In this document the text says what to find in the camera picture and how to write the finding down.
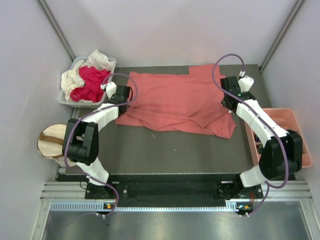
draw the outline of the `pink towel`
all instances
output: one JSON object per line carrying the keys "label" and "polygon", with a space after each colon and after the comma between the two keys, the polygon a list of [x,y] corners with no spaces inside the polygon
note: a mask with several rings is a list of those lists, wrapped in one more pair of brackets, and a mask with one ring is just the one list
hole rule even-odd
{"label": "pink towel", "polygon": [[[236,127],[221,105],[223,93],[211,79],[213,64],[189,67],[189,75],[131,72],[139,95],[116,120],[154,131],[181,131],[230,139]],[[216,68],[216,79],[224,78]],[[135,88],[129,81],[128,86]]]}

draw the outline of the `gray basket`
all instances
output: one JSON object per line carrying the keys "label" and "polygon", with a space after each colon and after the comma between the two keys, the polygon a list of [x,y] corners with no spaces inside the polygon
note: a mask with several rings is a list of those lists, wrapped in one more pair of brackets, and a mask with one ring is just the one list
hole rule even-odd
{"label": "gray basket", "polygon": [[[75,64],[76,64],[78,61],[80,61],[80,60],[86,61],[86,60],[88,60],[88,57],[87,57],[87,56],[79,56],[79,57],[77,57],[77,58],[73,61],[70,69],[73,69],[74,66],[75,66]],[[117,60],[114,59],[113,57],[109,57],[109,61],[110,61],[110,62],[114,62],[114,66],[113,66],[113,68],[112,68],[112,70],[111,70],[111,74],[113,74],[113,73],[115,72],[115,67],[116,67]],[[109,82],[112,82],[112,78],[113,78],[113,76],[111,76],[111,77],[108,79],[108,83],[109,83]],[[103,96],[102,96],[102,98],[101,98],[101,100],[100,100],[99,102],[89,102],[89,103],[85,103],[85,102],[72,101],[71,99],[70,99],[69,101],[67,101],[67,100],[65,99],[65,95],[66,95],[66,94],[65,94],[64,91],[61,89],[60,92],[59,92],[58,98],[57,98],[57,100],[58,100],[58,102],[59,102],[60,104],[69,105],[69,106],[74,107],[74,108],[88,108],[88,109],[97,109],[97,108],[99,108],[99,107],[101,106],[101,104],[103,104],[103,102],[106,100],[106,97],[107,97],[107,94],[104,93]]]}

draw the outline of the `metal floor panel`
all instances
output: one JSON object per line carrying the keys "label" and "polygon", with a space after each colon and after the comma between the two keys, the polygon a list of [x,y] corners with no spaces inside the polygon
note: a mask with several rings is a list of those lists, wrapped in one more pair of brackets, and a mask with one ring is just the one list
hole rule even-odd
{"label": "metal floor panel", "polygon": [[[55,231],[83,212],[51,212]],[[87,215],[44,240],[311,240],[299,202],[267,202],[251,217],[231,212],[115,212]]]}

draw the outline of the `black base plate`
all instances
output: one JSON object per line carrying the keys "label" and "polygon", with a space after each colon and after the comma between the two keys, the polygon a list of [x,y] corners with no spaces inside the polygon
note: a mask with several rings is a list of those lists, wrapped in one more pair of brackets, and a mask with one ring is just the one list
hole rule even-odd
{"label": "black base plate", "polygon": [[[221,189],[232,181],[236,174],[115,174],[109,181],[119,193],[119,207],[224,207],[226,205]],[[73,176],[75,181],[85,181],[83,176]],[[115,194],[105,187],[100,190],[87,185],[86,199],[115,199]],[[256,199],[261,186],[250,189]],[[232,195],[233,199],[248,196]]]}

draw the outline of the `laundry basket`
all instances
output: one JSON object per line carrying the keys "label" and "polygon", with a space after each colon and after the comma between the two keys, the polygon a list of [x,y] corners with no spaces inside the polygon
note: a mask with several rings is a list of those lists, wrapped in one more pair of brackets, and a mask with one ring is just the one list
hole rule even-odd
{"label": "laundry basket", "polygon": [[[70,69],[73,69],[74,66],[75,66],[75,64],[76,64],[78,61],[80,61],[80,60],[86,61],[86,60],[88,60],[88,57],[87,57],[87,56],[79,56],[79,57],[77,57],[77,58],[73,61]],[[113,73],[115,72],[117,60],[114,59],[113,57],[109,57],[109,61],[110,61],[110,62],[114,62],[113,68],[112,68],[112,70],[111,70],[111,74],[113,74]],[[112,81],[112,78],[113,78],[113,76],[111,76],[111,77],[108,79],[108,83]],[[104,93],[103,96],[102,96],[102,98],[101,98],[101,100],[100,100],[99,102],[88,102],[88,103],[86,103],[86,102],[72,101],[71,99],[70,99],[69,101],[67,101],[67,100],[65,99],[65,95],[66,95],[66,94],[65,94],[64,91],[61,89],[60,92],[59,92],[58,98],[57,98],[57,100],[58,100],[58,102],[59,102],[60,104],[69,105],[69,106],[71,106],[71,107],[73,107],[73,108],[88,108],[88,109],[97,109],[97,108],[99,108],[99,107],[101,106],[101,104],[106,100],[106,97],[107,97],[107,94]]]}
{"label": "laundry basket", "polygon": [[[281,128],[285,130],[293,130],[297,132],[302,137],[302,167],[309,168],[312,166],[312,158],[309,154],[309,150],[304,139],[304,136],[298,125],[297,118],[295,113],[290,108],[263,108],[263,110],[270,116],[270,118],[275,121]],[[257,150],[257,147],[261,144],[255,139],[254,132],[245,123],[245,130],[248,136],[249,147],[251,151],[253,165],[258,165],[260,160],[260,153]]]}

